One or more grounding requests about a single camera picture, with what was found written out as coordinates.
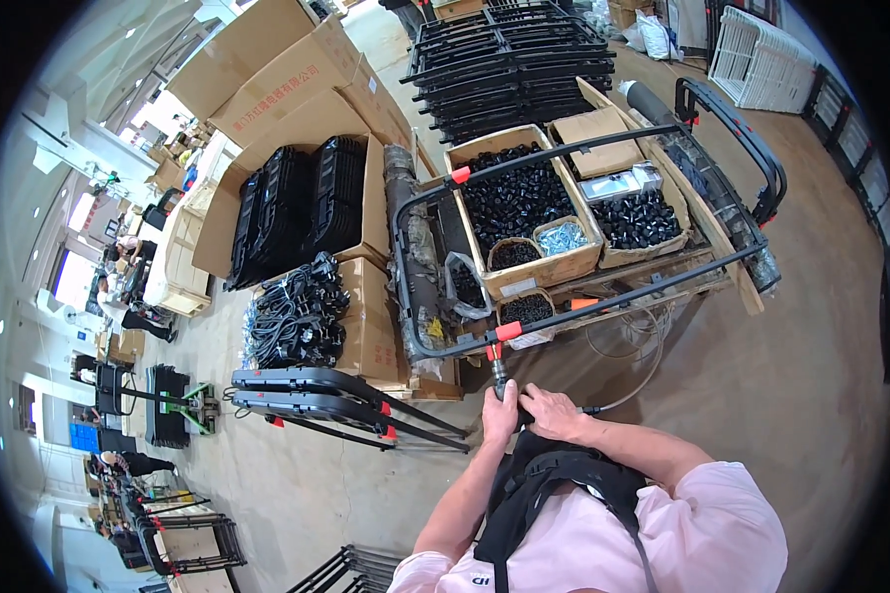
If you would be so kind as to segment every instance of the hand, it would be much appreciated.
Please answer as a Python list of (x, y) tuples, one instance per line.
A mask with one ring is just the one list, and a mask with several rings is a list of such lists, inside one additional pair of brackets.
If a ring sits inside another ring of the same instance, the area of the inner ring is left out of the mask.
[(493, 387), (488, 387), (485, 391), (485, 407), (481, 411), (485, 442), (495, 442), (507, 447), (510, 436), (520, 428), (517, 422), (517, 382), (512, 379), (505, 385), (504, 401), (498, 399)]
[(525, 385), (520, 401), (521, 407), (534, 417), (528, 430), (551, 440), (572, 442), (570, 439), (582, 419), (589, 418), (577, 409), (567, 394), (550, 393), (534, 383)]

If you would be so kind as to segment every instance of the factory floor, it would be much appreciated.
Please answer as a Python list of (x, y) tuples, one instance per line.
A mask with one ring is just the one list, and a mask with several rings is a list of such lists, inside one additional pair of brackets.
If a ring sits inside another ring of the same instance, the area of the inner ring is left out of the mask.
[[(344, 27), (441, 163), (436, 133), (410, 101), (415, 89), (398, 84), (407, 39), (397, 18), (366, 0)], [(614, 85), (644, 82), (671, 105), (677, 77), (705, 79), (700, 69), (670, 67), (615, 45)], [(619, 93), (611, 97), (625, 105)], [(704, 302), (652, 381), (611, 418), (675, 433), (716, 459), (743, 462), (788, 535), (789, 565), (779, 590), (813, 591), (833, 572), (884, 452), (890, 393), (882, 387), (877, 328), (882, 251), (853, 192), (800, 118), (745, 116), (787, 172), (788, 194), (765, 229), (784, 279), (755, 317), (746, 315), (734, 290)], [(739, 194), (754, 196), (762, 176), (722, 126), (705, 116), (696, 136)], [(142, 365), (174, 364), (194, 381), (227, 385), (240, 364), (250, 294), (221, 292), (220, 284), (211, 308), (180, 325), (176, 343), (149, 339)], [(639, 380), (604, 382), (601, 368), (576, 336), (525, 354), (510, 370), (520, 381), (592, 402), (613, 400)], [(466, 387), (478, 393), (421, 407), (472, 426), (481, 384), (481, 377), (469, 377)], [(195, 437), (184, 451), (140, 446), (173, 459), (193, 490), (237, 522), (249, 564), (234, 573), (245, 593), (284, 591), (343, 544), (409, 551), (469, 460), (380, 453), (225, 412), (216, 435)]]

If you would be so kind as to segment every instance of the black power cord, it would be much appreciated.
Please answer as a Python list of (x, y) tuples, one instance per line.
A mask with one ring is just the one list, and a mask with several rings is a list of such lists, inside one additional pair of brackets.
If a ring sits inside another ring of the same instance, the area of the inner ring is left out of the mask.
[(320, 252), (285, 278), (261, 283), (245, 315), (245, 359), (252, 368), (336, 365), (346, 337), (339, 320), (349, 293), (336, 259)]

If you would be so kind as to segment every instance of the black vest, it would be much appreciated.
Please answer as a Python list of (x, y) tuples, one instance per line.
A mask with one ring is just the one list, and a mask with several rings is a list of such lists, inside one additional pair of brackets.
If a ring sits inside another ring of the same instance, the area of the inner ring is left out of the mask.
[(595, 449), (548, 440), (529, 431), (518, 435), (513, 455), (506, 455), (498, 466), (488, 500), (488, 520), (475, 547), (475, 560), (494, 564), (496, 593), (508, 593), (510, 555), (534, 524), (547, 497), (568, 481), (591, 487), (603, 497), (601, 503), (616, 515), (640, 552), (649, 593), (658, 593), (636, 516), (636, 491), (646, 486), (645, 477)]

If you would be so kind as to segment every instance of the person in pink shirt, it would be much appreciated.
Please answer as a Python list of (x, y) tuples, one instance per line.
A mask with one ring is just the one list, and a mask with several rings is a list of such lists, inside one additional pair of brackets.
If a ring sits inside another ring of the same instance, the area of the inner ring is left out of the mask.
[[(534, 423), (506, 455), (519, 405)], [(482, 420), (481, 447), (389, 593), (777, 589), (784, 529), (741, 463), (714, 461), (655, 429), (596, 420), (532, 383), (519, 394), (509, 381), (503, 401), (488, 388)]]

